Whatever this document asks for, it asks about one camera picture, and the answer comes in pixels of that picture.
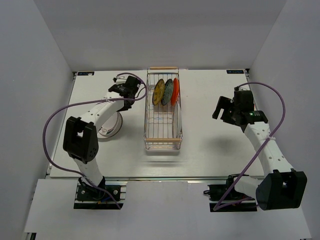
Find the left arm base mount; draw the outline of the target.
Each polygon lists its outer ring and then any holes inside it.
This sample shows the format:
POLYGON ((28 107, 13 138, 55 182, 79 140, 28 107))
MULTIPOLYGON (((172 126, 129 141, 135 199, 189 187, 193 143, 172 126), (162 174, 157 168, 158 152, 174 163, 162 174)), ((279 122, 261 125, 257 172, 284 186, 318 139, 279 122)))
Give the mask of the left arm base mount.
MULTIPOLYGON (((126 198, 126 184, 123 182, 119 184, 107 182, 105 189, 122 208, 126 198)), ((103 192, 102 196, 92 197, 89 190, 80 183, 77 184, 73 208, 75 210, 119 210, 116 203, 107 193, 103 192)))

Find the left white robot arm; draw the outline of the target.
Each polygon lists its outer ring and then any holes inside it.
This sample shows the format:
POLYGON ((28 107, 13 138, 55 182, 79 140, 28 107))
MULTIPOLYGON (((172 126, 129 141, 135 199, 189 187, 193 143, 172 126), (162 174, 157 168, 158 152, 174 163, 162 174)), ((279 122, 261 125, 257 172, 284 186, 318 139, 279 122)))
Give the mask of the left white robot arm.
POLYGON ((140 77, 131 73, 122 82, 115 79, 105 96, 89 111, 66 120, 63 150, 78 166, 82 181, 89 186, 88 193, 96 200, 103 198, 106 193, 105 178, 96 160, 99 150, 98 132, 110 117, 132 108, 143 84, 140 77))

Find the white plate teal rim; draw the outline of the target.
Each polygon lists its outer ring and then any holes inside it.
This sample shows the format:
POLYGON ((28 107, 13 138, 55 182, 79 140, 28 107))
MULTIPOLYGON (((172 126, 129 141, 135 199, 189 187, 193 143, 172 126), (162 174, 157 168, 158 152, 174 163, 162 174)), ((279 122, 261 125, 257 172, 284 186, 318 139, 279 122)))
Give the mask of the white plate teal rim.
POLYGON ((98 139, 108 139, 115 136, 123 125, 123 117, 120 112, 114 113, 97 132, 98 139))

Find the white plate red lettering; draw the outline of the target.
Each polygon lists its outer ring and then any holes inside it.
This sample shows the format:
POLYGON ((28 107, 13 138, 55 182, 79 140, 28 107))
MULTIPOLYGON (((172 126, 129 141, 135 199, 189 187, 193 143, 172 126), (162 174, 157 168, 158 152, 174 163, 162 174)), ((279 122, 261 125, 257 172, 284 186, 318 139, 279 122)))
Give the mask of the white plate red lettering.
POLYGON ((114 136, 118 135, 120 131, 106 131, 105 129, 100 129, 97 133, 98 139, 109 139, 113 138, 114 136))

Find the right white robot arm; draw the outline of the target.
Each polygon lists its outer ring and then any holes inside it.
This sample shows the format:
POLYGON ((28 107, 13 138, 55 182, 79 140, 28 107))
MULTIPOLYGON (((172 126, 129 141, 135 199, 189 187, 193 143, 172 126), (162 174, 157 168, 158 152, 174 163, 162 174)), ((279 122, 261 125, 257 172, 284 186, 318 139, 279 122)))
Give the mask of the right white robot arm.
POLYGON ((247 165, 241 173, 230 175, 214 210, 225 207, 222 202, 227 196, 236 200, 242 195, 247 200, 254 199, 264 211, 299 208, 307 176, 295 170, 283 155, 266 115, 255 109, 253 93, 235 88, 233 98, 220 96, 212 118, 241 128, 255 150, 250 163, 259 159, 264 173, 263 180, 252 178, 246 175, 247 165))

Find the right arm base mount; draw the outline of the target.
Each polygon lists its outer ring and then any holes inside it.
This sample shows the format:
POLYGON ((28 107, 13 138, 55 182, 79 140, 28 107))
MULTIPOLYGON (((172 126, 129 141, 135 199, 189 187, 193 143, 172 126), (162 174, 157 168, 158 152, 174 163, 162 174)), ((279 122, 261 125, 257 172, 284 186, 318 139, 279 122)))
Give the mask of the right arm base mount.
MULTIPOLYGON (((209 208, 210 212, 212 213, 239 213, 239 212, 257 212, 258 206, 254 199, 252 200, 246 200, 243 202, 237 202, 225 207, 222 207, 216 211, 214 211, 214 207, 218 203, 218 201, 221 199, 221 197, 224 195, 224 193, 227 191, 227 189, 232 185, 235 178, 238 177, 239 174, 232 174, 227 177, 225 180, 225 183, 221 184, 209 184, 207 185, 208 189, 203 191, 203 194, 209 198, 209 208)), ((244 193, 240 193, 235 191, 233 188, 230 193, 225 197, 225 199, 222 201, 220 205, 224 205, 227 203, 243 200, 245 198, 248 198, 247 195, 244 193)))

